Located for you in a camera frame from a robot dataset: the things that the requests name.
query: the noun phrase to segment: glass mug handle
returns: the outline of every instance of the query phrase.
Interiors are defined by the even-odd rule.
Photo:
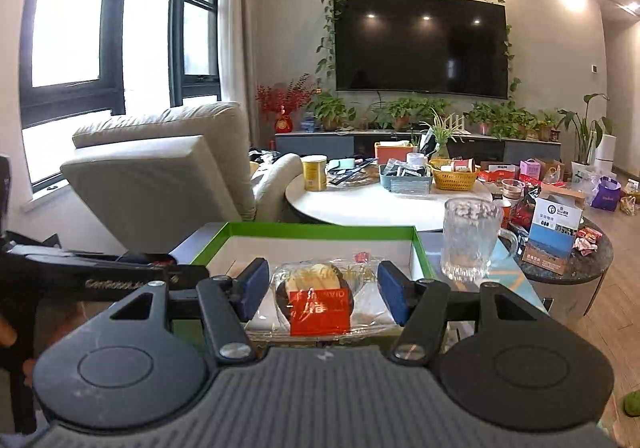
[[[491,259],[491,262],[500,262],[502,260],[506,260],[507,258],[511,258],[512,256],[515,256],[516,253],[518,252],[518,237],[516,237],[516,234],[513,232],[510,232],[509,230],[505,230],[504,228],[500,228],[500,230],[498,231],[498,236],[502,237],[502,238],[508,238],[511,245],[509,247],[509,252],[507,253],[506,256],[504,256],[503,258],[493,258]]]

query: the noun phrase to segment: pink box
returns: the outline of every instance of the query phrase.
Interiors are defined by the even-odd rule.
[[[520,173],[540,180],[540,168],[542,165],[535,159],[527,159],[520,162]]]

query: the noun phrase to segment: purple bag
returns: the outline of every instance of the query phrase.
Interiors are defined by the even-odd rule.
[[[591,202],[591,206],[609,212],[616,211],[622,197],[622,184],[611,177],[601,177],[598,184],[598,193]]]

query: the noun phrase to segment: wall-mounted television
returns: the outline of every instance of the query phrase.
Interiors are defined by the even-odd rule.
[[[337,9],[339,91],[507,98],[504,6],[477,0],[344,0]]]

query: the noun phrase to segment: climbing vine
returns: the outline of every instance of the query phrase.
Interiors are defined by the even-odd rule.
[[[322,6],[324,8],[324,30],[326,35],[320,39],[320,45],[316,49],[317,54],[321,54],[321,58],[318,60],[318,66],[316,67],[316,75],[321,78],[321,75],[324,74],[327,80],[332,78],[335,75],[335,21],[341,15],[340,5],[345,0],[320,0]],[[489,2],[490,4],[506,4],[505,0],[478,0],[480,2]],[[506,40],[504,41],[505,51],[504,55],[508,60],[508,69],[511,73],[513,73],[513,59],[515,58],[515,54],[512,52],[513,45],[509,40],[509,35],[511,33],[511,25],[507,25],[505,28],[506,32]],[[520,85],[522,81],[520,78],[511,78],[509,84],[509,99],[513,98],[513,93],[518,89],[518,85]]]

